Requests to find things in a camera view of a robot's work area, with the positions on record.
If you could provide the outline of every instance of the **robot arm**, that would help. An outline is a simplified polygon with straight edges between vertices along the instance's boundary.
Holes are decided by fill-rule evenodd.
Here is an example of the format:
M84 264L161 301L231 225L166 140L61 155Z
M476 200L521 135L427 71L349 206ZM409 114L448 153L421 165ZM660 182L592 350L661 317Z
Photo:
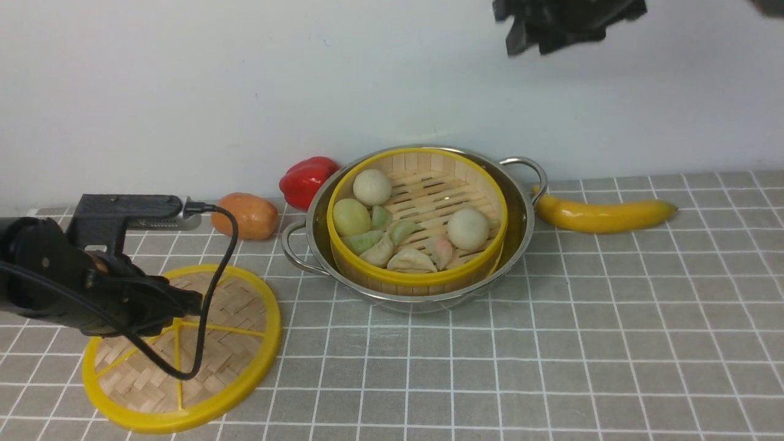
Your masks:
M207 211L229 217L234 234L203 298L145 275L122 252L128 229L189 230ZM84 195L66 232L52 219L0 218L0 311L85 335L125 336L167 374L187 380L198 372L206 311L237 235L236 220L225 209L166 195ZM140 339L185 315L201 316L190 373L171 367Z
M784 16L784 0L750 1L766 16ZM600 42L608 26L636 20L648 11L645 0L494 0L492 5L495 21L514 18L506 36L509 57L533 46L547 55L578 43Z

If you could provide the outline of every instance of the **white wall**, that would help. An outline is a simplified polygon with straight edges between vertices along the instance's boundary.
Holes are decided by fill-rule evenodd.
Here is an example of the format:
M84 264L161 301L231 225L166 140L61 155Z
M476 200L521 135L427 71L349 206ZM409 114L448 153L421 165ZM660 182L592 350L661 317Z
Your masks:
M490 0L2 2L0 205L274 194L309 155L414 142L556 179L784 167L784 21L648 3L508 60Z

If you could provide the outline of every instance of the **yellow rim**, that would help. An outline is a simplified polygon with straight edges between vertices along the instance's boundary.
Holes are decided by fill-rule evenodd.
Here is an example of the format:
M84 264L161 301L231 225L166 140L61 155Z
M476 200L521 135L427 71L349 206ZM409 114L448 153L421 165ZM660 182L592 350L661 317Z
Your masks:
M167 279L174 279L183 275L193 274L195 272L214 272L218 265L195 265L185 268L179 268L164 274ZM225 276L235 276L245 280L256 289L256 292L264 300L264 305L267 308L267 328L263 333L247 330L236 330L234 328L226 328L224 326L208 325L209 329L215 327L216 329L223 329L230 332L238 333L252 333L257 337L262 337L261 346L253 361L247 368L237 377L237 380L229 384L223 391L206 399L205 401L196 404L195 406L183 408L182 404L182 382L177 381L178 391L178 404L179 410L167 414L144 414L129 410L123 406L118 405L112 401L100 387L98 379L100 376L107 372L109 369L104 369L103 372L96 372L95 358L98 349L98 344L101 341L100 337L90 338L87 348L85 349L85 362L82 365L82 380L85 384L85 390L90 401L93 405L106 417L113 421L115 424L141 433L172 433L182 432L200 425L209 423L212 420L225 414L239 403L242 402L256 386L264 379L264 376L269 372L275 357L278 355L278 349L281 342L281 313L278 308L278 303L275 300L275 295L270 290L270 287L264 283L262 279L257 277L251 272L236 267L227 267L224 272ZM174 323L164 330L164 332L175 333L176 356L175 363L179 369L180 366L180 328L183 326L190 326L185 324L182 319L175 319ZM132 350L129 354L122 357L127 359L136 350Z
M335 206L335 202L337 202L337 195L340 193L343 187L350 180L354 179L354 177L356 177L360 171L369 163L386 158L387 156L423 152L448 156L449 158L452 158L458 162L462 162L463 164L466 164L467 166L475 169L479 172L479 174L487 179L487 181L492 186L493 191L495 191L495 193L498 195L499 201L501 201L501 213L499 214L501 224L499 226L498 234L495 236L492 242L490 242L490 245L484 252L482 252L482 254L476 256L471 261L462 264L457 268L452 268L442 272L435 272L430 274L405 274L402 272L390 271L385 268L379 268L363 261L359 258L359 256L352 253L351 250L348 249L346 244L343 243L343 240L340 239L340 235L335 229L335 222L332 219L332 212ZM451 282L452 280L461 279L462 277L469 275L471 272L482 266L484 262L489 260L496 252L500 250L500 247L503 244L503 238L506 234L506 226L508 222L507 218L508 215L506 213L506 200L503 197L503 191L501 191L501 187L499 187L498 183L495 182L495 179L493 179L490 174L485 171L485 169L477 165L476 162L465 159L464 157L455 153L451 153L450 151L421 147L400 148L391 151L385 151L384 153L380 153L360 162L348 173L346 173L346 176L344 176L343 179L341 179L340 182L335 186L335 190L332 192L332 196L329 199L329 206L327 207L327 229L329 230L329 238L332 241L333 252L339 253L349 262L349 264L356 267L366 275L373 277L374 279L377 279L381 282L402 286L430 286L434 284Z

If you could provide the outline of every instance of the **cable connector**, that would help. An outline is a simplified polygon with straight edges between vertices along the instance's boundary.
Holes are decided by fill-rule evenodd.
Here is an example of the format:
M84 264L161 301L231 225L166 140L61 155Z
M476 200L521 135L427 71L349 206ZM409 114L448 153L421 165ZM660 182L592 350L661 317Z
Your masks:
M215 204L208 204L207 202L188 201L185 203L186 214L202 214L216 211Z

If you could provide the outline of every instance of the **dumpling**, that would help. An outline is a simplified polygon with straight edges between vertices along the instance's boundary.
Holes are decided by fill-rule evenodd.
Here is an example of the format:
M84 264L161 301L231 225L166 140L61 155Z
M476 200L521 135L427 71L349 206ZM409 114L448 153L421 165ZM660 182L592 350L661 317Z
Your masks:
M390 235L389 233L384 233L381 236L381 240L372 246L370 250L360 254L359 258L371 265L383 268L390 261L393 252L394 244L390 240Z
M387 230L390 234L390 239L392 239L392 243L395 246L400 245L405 238L409 237L414 231L419 231L419 225L414 222L413 220L398 220L390 225L390 229Z
M428 239L427 243L425 243L425 247L430 251L430 255L433 256L436 268L438 268L439 271L446 268L446 265L452 260L454 248L452 248L452 243L444 236L431 237Z
M379 240L381 240L381 236L383 235L383 231L372 230L360 235L347 236L342 238L342 240L352 253L359 256L365 251L370 250Z
M413 248L404 248L395 254L387 264L387 269L397 272L438 272L427 254Z
M392 213L386 208L377 205L373 206L373 211L370 215L370 229L378 231L386 231L392 223Z

